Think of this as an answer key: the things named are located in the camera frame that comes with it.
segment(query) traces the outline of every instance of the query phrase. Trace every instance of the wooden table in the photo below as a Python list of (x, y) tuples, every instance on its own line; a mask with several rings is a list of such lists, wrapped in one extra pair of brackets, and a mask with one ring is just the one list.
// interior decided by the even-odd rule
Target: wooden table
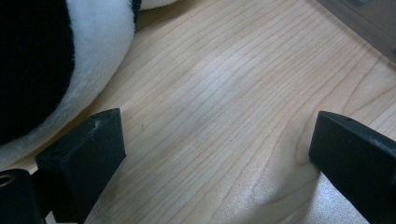
[(395, 95), (395, 66), (315, 0), (145, 11), (64, 129), (121, 110), (127, 158), (87, 223), (364, 223), (307, 151), (319, 110), (396, 139)]

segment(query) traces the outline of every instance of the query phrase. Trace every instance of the light wood surface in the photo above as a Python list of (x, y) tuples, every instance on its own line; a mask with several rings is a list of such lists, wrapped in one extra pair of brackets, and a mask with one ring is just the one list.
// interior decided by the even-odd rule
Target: light wood surface
[(396, 139), (395, 95), (395, 66), (314, 0), (143, 12), (65, 129), (120, 107), (127, 158), (87, 223), (364, 223), (307, 151), (319, 110)]

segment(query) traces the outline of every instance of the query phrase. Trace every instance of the stuffed animal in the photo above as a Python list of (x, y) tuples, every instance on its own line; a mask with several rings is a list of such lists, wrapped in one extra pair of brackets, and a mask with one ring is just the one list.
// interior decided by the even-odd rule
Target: stuffed animal
[(125, 56), (140, 7), (175, 1), (0, 1), (0, 168), (92, 102)]

